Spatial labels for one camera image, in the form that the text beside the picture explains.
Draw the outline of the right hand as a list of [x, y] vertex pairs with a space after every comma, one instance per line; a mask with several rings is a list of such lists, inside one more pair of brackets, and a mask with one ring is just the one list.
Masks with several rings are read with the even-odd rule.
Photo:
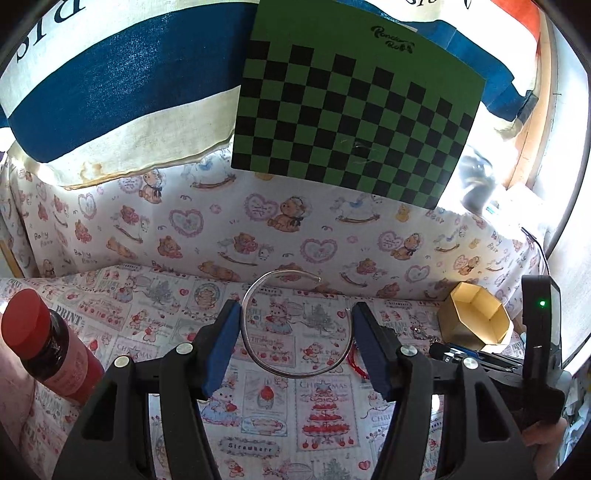
[[558, 454], [568, 426], [564, 418], [554, 424], [538, 422], [522, 431], [524, 443], [537, 446], [534, 467], [538, 480], [550, 479], [558, 468]]

